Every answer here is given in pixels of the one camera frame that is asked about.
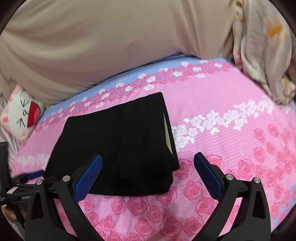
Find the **person's left hand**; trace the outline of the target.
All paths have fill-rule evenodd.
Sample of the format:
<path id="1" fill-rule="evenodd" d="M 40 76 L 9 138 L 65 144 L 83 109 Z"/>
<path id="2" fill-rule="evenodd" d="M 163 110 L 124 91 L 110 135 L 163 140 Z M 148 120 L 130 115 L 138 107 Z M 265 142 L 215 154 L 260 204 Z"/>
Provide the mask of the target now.
<path id="1" fill-rule="evenodd" d="M 6 206 L 4 207 L 3 212 L 7 219 L 12 221 L 15 221 L 17 219 L 15 213 Z"/>

